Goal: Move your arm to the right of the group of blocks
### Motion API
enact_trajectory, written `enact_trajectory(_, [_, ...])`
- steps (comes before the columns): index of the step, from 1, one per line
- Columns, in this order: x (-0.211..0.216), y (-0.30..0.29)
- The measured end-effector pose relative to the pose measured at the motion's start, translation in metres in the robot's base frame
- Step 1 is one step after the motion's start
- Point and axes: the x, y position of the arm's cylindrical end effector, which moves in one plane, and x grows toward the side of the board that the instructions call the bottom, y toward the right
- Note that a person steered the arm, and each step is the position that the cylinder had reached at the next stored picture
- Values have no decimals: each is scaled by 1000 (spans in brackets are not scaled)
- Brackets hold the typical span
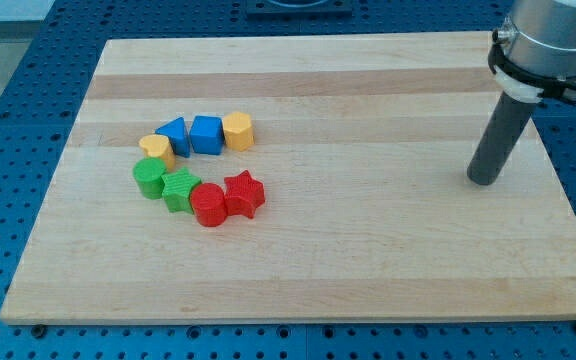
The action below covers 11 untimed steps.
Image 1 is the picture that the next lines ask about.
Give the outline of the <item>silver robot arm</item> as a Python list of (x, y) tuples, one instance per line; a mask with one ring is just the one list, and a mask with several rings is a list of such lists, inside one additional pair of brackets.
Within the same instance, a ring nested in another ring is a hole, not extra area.
[(576, 0), (516, 0), (492, 39), (527, 72), (575, 76)]

